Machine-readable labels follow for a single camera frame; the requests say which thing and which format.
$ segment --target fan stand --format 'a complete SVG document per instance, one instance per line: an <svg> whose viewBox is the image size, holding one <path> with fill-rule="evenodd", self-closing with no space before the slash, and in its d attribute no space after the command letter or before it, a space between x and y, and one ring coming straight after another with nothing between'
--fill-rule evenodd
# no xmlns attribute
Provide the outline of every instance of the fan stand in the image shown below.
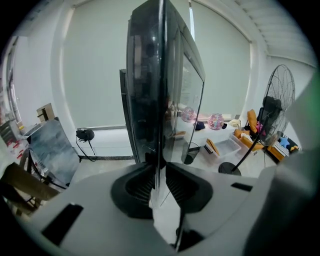
<svg viewBox="0 0 320 256"><path fill-rule="evenodd" d="M232 174L241 176L240 170L231 162L223 162L222 164L220 164L218 172L221 174Z"/></svg>
<svg viewBox="0 0 320 256"><path fill-rule="evenodd" d="M259 134L257 135L257 137L255 138L254 142L252 143L251 147L248 149L248 151L245 153L245 155L242 157L242 159L237 163L237 165L234 165L231 162L223 162L222 164L220 164L219 168L218 168L218 172L222 173L222 174L232 174L232 175L237 175L237 176L242 176L241 172L239 170L239 166L242 164L242 162L247 158L247 156L250 154L250 152L252 151L252 149L255 147L255 145L257 144L260 135L264 132L265 128L266 128L266 123L268 121L269 117L266 118L266 121L264 122L264 125L262 127L262 129L260 130Z"/></svg>

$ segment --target electric fan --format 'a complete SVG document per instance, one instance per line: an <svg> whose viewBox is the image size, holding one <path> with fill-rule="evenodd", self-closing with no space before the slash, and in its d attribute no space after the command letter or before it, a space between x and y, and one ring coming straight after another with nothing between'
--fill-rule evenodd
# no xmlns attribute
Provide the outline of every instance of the electric fan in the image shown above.
<svg viewBox="0 0 320 256"><path fill-rule="evenodd" d="M259 110L257 121L259 132L251 134L255 138L252 146L237 165L223 162L219 173L241 175L238 167L247 158L257 142L264 146L272 145L282 135L288 125L285 112L295 100L294 77L286 65L279 65L272 72Z"/></svg>

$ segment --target pillow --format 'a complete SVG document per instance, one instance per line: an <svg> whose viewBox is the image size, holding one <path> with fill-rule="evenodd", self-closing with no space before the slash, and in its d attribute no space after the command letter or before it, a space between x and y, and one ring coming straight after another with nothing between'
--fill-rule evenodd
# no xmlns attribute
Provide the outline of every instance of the pillow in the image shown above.
<svg viewBox="0 0 320 256"><path fill-rule="evenodd" d="M241 137L240 141L241 141L244 145L246 145L248 148L250 148L251 145L253 144L253 143L250 142L246 137ZM261 150L261 149L263 149L263 147L264 147L264 146L263 146L262 144L257 143L257 144L254 145L252 151Z"/></svg>
<svg viewBox="0 0 320 256"><path fill-rule="evenodd" d="M250 131L249 130L239 130L239 129L234 130L234 136L236 136L238 139L241 138L241 134L250 135Z"/></svg>
<svg viewBox="0 0 320 256"><path fill-rule="evenodd" d="M248 111L247 115L248 115L248 121L249 121L250 129L251 129L251 131L256 133L258 131L257 128L256 128L256 126L257 126L256 112L253 109L251 109L250 111Z"/></svg>

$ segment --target pink ball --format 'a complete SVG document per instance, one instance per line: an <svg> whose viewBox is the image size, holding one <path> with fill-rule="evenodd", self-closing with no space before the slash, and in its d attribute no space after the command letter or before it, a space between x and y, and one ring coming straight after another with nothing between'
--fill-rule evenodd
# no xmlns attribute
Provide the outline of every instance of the pink ball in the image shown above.
<svg viewBox="0 0 320 256"><path fill-rule="evenodd" d="M222 114L215 113L208 118L208 126L212 130L220 130L224 125L224 122L225 120L222 117Z"/></svg>
<svg viewBox="0 0 320 256"><path fill-rule="evenodd" d="M187 106L181 114L181 118L185 122L192 122L197 117L196 112L189 106Z"/></svg>

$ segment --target fan base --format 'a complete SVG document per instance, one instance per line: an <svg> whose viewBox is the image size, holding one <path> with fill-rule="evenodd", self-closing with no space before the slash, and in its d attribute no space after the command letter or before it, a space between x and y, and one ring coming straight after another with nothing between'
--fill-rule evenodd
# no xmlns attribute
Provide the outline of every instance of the fan base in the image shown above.
<svg viewBox="0 0 320 256"><path fill-rule="evenodd" d="M220 164L218 171L221 174L232 174L241 176L241 172L238 168L232 171L234 167L235 165L231 162L223 162L222 164Z"/></svg>

